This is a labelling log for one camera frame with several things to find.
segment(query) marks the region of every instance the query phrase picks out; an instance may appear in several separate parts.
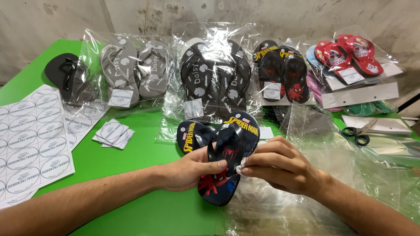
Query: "hand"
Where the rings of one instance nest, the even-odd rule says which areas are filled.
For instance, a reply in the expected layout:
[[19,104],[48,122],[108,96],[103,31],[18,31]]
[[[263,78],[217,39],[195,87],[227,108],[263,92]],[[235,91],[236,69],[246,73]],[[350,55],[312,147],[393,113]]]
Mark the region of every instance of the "hand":
[[256,148],[245,160],[242,174],[266,180],[272,187],[314,198],[332,178],[315,168],[282,136]]
[[226,160],[209,162],[207,147],[197,149],[179,160],[158,166],[163,176],[161,189],[178,192],[192,189],[202,175],[219,174],[227,166]]

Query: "white zigzag pattern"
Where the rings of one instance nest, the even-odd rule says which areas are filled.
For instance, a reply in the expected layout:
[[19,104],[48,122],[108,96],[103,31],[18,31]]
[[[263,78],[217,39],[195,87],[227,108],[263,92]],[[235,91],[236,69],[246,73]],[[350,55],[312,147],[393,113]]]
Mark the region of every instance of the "white zigzag pattern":
[[203,110],[205,110],[205,109],[206,109],[207,104],[209,104],[209,101],[210,101],[210,100],[207,100],[206,104],[205,104],[205,105],[204,105],[204,107],[203,107]]
[[160,84],[160,82],[163,80],[163,78],[161,78],[160,80],[159,80],[159,82],[156,84],[156,85],[159,85]]
[[243,100],[243,98],[241,98],[241,99],[239,100],[239,102],[238,102],[238,106],[239,106],[239,103],[241,103],[241,102],[242,102],[242,100]]

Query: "black scissor handle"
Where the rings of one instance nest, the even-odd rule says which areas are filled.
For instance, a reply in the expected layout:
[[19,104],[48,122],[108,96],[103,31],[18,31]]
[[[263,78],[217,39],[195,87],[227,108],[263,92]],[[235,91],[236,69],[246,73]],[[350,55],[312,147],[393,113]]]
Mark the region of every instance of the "black scissor handle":
[[354,137],[354,142],[359,146],[366,146],[370,142],[370,138],[366,134],[356,135]]
[[346,127],[343,129],[342,133],[346,137],[354,137],[357,135],[357,129],[355,127]]

